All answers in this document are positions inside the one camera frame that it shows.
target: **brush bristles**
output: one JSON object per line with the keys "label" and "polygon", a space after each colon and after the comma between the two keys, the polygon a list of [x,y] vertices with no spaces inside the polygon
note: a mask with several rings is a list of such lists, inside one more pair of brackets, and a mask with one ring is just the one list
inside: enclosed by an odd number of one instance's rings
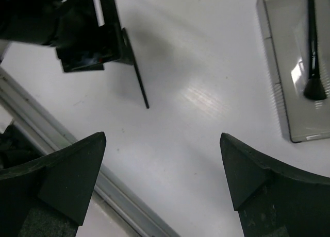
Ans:
{"label": "brush bristles", "polygon": [[310,100],[325,100],[327,98],[320,78],[309,79],[304,95]]}

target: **black brush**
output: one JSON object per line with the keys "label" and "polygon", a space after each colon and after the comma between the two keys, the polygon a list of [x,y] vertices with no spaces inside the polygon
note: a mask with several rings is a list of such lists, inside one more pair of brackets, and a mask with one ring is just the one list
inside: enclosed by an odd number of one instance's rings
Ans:
{"label": "black brush", "polygon": [[309,76],[304,95],[307,99],[324,100],[327,97],[320,77],[314,0],[308,0],[308,26]]}

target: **gray fabric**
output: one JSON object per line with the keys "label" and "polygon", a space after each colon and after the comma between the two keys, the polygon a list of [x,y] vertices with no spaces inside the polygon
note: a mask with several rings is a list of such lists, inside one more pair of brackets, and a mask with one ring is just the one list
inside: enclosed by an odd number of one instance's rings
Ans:
{"label": "gray fabric", "polygon": [[37,206],[29,211],[19,237],[75,237],[78,226],[55,210]]}

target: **clear plastic box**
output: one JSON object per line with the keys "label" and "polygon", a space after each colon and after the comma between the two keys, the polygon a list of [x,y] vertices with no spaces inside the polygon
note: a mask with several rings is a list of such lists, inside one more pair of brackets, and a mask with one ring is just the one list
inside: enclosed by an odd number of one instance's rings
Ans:
{"label": "clear plastic box", "polygon": [[304,97],[308,79],[307,0],[258,0],[280,125],[292,142],[330,137],[330,0],[315,0],[320,74],[328,98]]}

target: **white table surface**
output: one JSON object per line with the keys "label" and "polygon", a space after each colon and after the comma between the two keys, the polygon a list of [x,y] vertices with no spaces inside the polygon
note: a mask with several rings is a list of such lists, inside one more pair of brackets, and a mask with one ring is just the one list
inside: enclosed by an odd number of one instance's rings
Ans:
{"label": "white table surface", "polygon": [[84,224],[78,228],[76,237],[138,237],[100,199],[92,196]]}
{"label": "white table surface", "polygon": [[63,74],[51,48],[14,44],[3,68],[82,139],[105,131],[104,164],[182,236],[243,236],[219,139],[227,132],[330,176],[330,140],[283,139],[257,0],[117,0],[151,108],[130,66]]}

